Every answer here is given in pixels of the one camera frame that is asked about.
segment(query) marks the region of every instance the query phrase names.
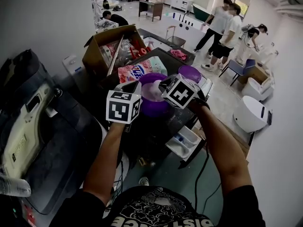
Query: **plastic bottle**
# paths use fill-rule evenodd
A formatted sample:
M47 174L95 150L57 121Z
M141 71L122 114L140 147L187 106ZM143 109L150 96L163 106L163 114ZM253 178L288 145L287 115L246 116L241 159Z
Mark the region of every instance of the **plastic bottle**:
M0 194L29 197L32 193L27 181L23 179L10 178L0 174Z

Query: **plastic bag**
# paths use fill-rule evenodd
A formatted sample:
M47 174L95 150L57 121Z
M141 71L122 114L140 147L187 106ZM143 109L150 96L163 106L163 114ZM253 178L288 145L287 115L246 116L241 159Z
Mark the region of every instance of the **plastic bag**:
M103 56L104 61L108 66L112 63L113 57L117 51L119 40L113 41L111 43L108 43L106 45L100 46L100 51ZM134 49L134 47L131 45L129 40L123 40L121 43L120 50L118 52L118 57L116 59L115 68L123 67L125 66L129 61L133 59L133 56L131 54L130 48L133 48L134 52L137 53L137 51Z
M124 66L118 69L120 83L136 81L151 72L167 76L167 70L158 56L151 57L134 66Z

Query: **black shorts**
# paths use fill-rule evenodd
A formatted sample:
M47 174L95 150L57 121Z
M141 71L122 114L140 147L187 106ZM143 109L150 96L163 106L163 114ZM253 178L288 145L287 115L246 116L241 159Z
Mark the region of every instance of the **black shorts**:
M222 57L228 57L229 53L233 50L233 48L228 48L226 46L221 46L221 43L218 43L214 48L213 56L221 59Z

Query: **black cable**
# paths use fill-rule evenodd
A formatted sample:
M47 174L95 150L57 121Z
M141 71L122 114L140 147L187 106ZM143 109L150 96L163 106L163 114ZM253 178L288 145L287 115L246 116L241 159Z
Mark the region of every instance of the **black cable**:
M203 207L203 212L202 214L204 214L204 211L205 211L205 207L206 207L206 204L207 204L207 201L212 197L214 196L214 194L218 191L218 189L220 188L221 186L221 183L219 184L219 186L217 187L217 189L205 200L205 203L204 203L204 207Z
M123 193L123 161L121 160L121 175L122 175L122 179L121 179L121 193Z
M119 177L119 179L118 179L118 181L115 181L114 183L116 183L116 182L118 182L117 183L117 189L116 189L116 195L115 195L115 197L113 198L113 202L116 200L116 198L122 193L122 191L123 191L123 161L121 160L121 175L120 175L120 177ZM118 191L118 185L119 185L119 182L121 181L121 189L120 189L120 191Z
M48 215L48 214L44 214L44 213L39 212L39 211L34 207L34 205L32 205L32 203L31 203L29 200L27 200L27 202L30 204L30 206L32 206L32 208L33 208L37 213L39 213L39 214L41 214L41 215Z
M209 159L208 145L206 145L206 160L205 160L204 165L203 165L203 167L202 167L202 169L201 169L201 171L200 171L198 177L196 178L196 182L195 182L195 211L196 211L196 212L197 212L197 205L198 205L198 196L197 196L197 185L198 185L198 180L199 180L201 174L203 173L203 171L204 171L204 169L205 169L205 167L206 167L206 163L207 163L208 159Z

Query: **black t-shirt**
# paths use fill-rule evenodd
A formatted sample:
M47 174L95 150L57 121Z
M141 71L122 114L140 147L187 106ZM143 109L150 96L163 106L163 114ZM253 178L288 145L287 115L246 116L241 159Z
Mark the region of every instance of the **black t-shirt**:
M254 36L254 34L258 34L258 35L260 34L260 31L256 28L251 28L247 32L248 32L248 36L250 38L252 38Z
M66 199L50 227L211 227L183 196L162 187L138 186L120 194L109 215L94 195L79 190ZM219 227L265 227L253 186L243 186L224 197Z
M126 21L126 19L117 14L113 14L112 17L110 18L110 20L119 24L119 26L128 25L128 22Z

